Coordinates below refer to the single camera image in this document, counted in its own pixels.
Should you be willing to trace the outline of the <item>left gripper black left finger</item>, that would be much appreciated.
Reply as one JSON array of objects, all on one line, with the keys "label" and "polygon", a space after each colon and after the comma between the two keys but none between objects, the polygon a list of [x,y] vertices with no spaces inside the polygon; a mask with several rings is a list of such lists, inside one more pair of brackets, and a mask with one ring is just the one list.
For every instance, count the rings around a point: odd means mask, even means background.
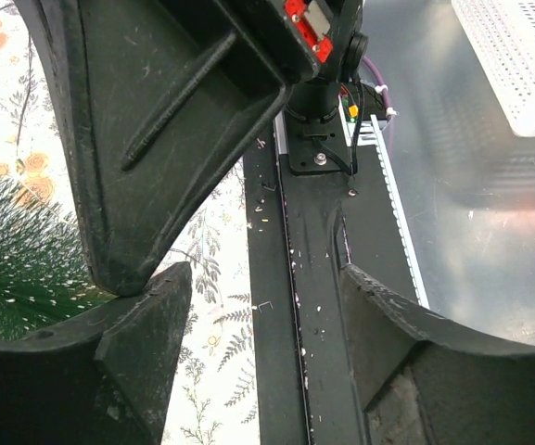
[{"label": "left gripper black left finger", "polygon": [[158,444],[192,297],[178,262],[116,298],[0,341],[0,444]]}]

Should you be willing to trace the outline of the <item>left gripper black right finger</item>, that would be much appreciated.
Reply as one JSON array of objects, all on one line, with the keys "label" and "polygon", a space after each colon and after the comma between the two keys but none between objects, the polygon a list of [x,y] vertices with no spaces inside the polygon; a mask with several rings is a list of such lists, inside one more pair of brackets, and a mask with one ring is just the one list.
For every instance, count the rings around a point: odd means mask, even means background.
[{"label": "left gripper black right finger", "polygon": [[535,444],[535,346],[458,324],[340,274],[346,336],[372,444]]}]

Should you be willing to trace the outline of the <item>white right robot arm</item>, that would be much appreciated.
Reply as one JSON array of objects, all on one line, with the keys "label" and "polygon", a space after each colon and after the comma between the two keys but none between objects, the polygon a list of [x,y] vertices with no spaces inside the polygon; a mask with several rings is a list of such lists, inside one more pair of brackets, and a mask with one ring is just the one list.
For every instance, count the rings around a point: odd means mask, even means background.
[{"label": "white right robot arm", "polygon": [[367,46],[359,1],[19,1],[43,65],[87,269],[139,293],[281,112],[327,122]]}]

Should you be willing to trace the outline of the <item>small green christmas tree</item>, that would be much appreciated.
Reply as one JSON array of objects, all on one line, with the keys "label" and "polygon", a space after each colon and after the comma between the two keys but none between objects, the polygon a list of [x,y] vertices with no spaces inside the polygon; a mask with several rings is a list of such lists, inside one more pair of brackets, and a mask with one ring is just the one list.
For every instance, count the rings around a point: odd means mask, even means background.
[{"label": "small green christmas tree", "polygon": [[73,212],[0,178],[0,340],[15,340],[108,302],[85,264]]}]

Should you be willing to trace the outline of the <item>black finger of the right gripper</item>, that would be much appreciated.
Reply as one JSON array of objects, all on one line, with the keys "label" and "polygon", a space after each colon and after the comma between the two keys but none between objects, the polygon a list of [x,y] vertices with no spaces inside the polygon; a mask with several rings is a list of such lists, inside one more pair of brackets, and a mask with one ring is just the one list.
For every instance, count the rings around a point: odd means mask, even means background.
[{"label": "black finger of the right gripper", "polygon": [[94,282],[137,294],[287,100],[228,1],[19,1]]}]

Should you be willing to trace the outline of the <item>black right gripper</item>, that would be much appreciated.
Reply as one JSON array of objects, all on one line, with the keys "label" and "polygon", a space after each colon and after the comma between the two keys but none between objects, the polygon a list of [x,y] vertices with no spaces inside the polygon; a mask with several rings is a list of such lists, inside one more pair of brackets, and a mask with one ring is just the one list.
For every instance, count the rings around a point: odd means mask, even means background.
[{"label": "black right gripper", "polygon": [[362,1],[228,1],[292,84],[347,82],[368,44]]}]

